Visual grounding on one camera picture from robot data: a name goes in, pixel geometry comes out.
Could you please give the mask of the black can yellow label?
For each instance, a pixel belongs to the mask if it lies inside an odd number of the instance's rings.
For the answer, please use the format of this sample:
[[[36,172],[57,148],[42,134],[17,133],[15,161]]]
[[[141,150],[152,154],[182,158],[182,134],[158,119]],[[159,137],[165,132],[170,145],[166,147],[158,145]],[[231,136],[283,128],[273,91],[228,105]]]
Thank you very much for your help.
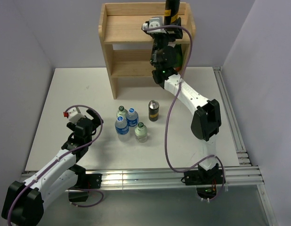
[[[159,103],[151,100],[148,104],[148,117],[150,121],[157,121],[159,118]]]

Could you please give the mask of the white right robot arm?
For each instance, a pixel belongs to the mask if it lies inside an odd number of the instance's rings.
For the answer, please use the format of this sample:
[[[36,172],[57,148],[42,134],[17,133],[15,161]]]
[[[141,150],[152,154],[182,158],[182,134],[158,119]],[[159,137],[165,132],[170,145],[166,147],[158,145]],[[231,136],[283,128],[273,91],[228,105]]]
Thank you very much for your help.
[[[150,35],[154,42],[150,64],[156,84],[170,92],[180,100],[193,115],[191,131],[201,141],[203,161],[198,163],[200,170],[212,173],[218,169],[216,158],[216,136],[221,126],[220,104],[217,100],[209,100],[195,91],[183,80],[183,73],[175,69],[177,53],[169,43],[183,38],[187,29],[181,26],[178,18],[174,24],[164,25],[161,16],[150,18],[142,25],[142,30]]]

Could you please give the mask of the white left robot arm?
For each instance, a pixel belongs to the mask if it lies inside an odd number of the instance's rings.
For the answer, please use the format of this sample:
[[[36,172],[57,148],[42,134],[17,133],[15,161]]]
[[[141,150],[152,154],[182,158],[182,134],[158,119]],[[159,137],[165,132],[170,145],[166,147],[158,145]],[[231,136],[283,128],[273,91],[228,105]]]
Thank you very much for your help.
[[[33,176],[9,186],[1,213],[7,225],[35,226],[45,209],[65,190],[86,188],[86,170],[77,162],[99,137],[104,122],[94,109],[86,108],[91,116],[88,118],[79,108],[74,105],[63,113],[72,133],[55,157]]]

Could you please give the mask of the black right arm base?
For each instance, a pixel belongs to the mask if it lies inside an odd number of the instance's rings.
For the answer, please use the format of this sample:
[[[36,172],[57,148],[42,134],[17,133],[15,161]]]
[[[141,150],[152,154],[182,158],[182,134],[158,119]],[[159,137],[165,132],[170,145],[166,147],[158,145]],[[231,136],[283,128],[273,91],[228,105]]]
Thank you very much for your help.
[[[186,186],[196,186],[200,200],[209,203],[220,195],[225,187],[225,170],[223,167],[220,169],[218,163],[208,171],[199,165],[198,170],[184,172],[181,182]]]

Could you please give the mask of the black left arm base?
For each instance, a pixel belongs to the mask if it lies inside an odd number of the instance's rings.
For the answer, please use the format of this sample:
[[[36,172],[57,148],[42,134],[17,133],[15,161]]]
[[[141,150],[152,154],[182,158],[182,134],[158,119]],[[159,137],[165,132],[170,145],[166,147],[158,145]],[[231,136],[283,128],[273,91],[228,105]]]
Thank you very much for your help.
[[[76,184],[71,187],[73,189],[99,189],[101,187],[102,182],[102,174],[100,173],[91,173],[87,174],[86,169],[77,164],[73,165],[69,170],[73,171],[77,176]],[[68,200],[70,202],[85,202],[89,197],[90,191],[82,191],[82,192],[69,192]]]

